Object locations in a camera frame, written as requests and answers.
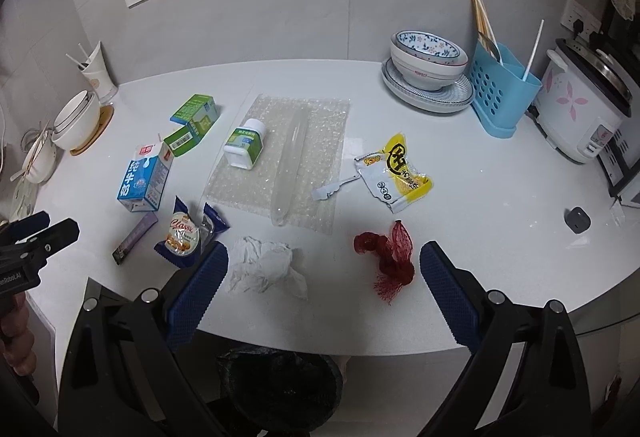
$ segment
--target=white medicine bottle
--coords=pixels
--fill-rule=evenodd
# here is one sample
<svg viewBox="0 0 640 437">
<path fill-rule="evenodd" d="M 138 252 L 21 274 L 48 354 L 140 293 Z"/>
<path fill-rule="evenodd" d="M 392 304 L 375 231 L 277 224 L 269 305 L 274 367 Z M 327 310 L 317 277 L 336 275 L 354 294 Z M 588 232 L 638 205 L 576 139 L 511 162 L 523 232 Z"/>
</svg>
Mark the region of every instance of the white medicine bottle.
<svg viewBox="0 0 640 437">
<path fill-rule="evenodd" d="M 267 127 L 261 120 L 247 119 L 229 136 L 224 151 L 229 166 L 250 170 L 262 151 Z"/>
</svg>

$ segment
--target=wooden coaster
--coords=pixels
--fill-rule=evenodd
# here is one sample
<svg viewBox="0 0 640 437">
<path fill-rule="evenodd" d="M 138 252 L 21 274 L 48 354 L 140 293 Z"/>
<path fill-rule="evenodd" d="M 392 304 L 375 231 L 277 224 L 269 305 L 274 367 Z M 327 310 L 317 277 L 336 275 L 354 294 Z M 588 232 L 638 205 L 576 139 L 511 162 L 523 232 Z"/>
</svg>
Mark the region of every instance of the wooden coaster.
<svg viewBox="0 0 640 437">
<path fill-rule="evenodd" d="M 113 107 L 110 104 L 100 107 L 100 119 L 98 119 L 98 126 L 95 128 L 94 134 L 86 143 L 84 143 L 84 145 L 76 148 L 75 150 L 70 150 L 69 153 L 71 155 L 80 155 L 82 152 L 86 151 L 98 139 L 98 137 L 100 137 L 104 129 L 107 128 L 111 117 L 113 117 Z"/>
</svg>

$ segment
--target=cardboard box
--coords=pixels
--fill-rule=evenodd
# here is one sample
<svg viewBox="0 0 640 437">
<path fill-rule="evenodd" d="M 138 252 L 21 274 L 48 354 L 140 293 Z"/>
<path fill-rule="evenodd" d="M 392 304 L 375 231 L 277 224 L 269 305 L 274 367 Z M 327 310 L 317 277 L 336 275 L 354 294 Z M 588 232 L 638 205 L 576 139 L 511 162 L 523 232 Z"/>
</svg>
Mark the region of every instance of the cardboard box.
<svg viewBox="0 0 640 437">
<path fill-rule="evenodd" d="M 218 120 L 213 97 L 194 94 L 172 115 L 171 120 L 184 126 L 164 138 L 174 156 L 179 157 L 196 146 Z"/>
<path fill-rule="evenodd" d="M 120 203 L 129 211 L 158 211 L 173 161 L 164 142 L 138 146 L 118 192 Z"/>
</svg>

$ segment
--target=yellow snack package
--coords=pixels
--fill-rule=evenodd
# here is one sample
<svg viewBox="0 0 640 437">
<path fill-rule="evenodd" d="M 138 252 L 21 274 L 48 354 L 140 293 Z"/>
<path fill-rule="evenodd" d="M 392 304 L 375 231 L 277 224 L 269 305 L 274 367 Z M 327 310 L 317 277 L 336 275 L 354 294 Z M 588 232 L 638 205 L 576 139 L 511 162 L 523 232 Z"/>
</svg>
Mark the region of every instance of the yellow snack package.
<svg viewBox="0 0 640 437">
<path fill-rule="evenodd" d="M 355 165 L 371 194 L 386 202 L 392 213 L 404 210 L 433 188 L 431 179 L 418 173 L 406 158 L 402 133 L 396 133 L 379 152 L 358 157 Z"/>
</svg>

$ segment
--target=pink flower pattern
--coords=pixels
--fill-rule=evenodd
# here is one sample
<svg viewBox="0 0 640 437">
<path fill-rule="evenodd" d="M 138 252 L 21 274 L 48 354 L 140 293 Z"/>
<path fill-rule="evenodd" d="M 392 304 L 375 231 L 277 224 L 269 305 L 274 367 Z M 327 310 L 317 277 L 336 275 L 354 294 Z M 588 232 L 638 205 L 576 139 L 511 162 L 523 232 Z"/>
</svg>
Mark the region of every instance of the pink flower pattern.
<svg viewBox="0 0 640 437">
<path fill-rule="evenodd" d="M 571 83 L 569 83 L 568 81 L 566 84 L 566 95 L 567 97 L 558 97 L 556 101 L 560 104 L 567 104 L 568 102 L 571 103 L 571 107 L 569 108 L 569 115 L 571 116 L 571 119 L 573 119 L 575 122 L 575 119 L 577 117 L 577 112 L 575 111 L 574 104 L 587 104 L 589 101 L 588 99 L 584 99 L 584 97 L 576 97 L 574 99 L 574 88 L 571 86 Z"/>
</svg>

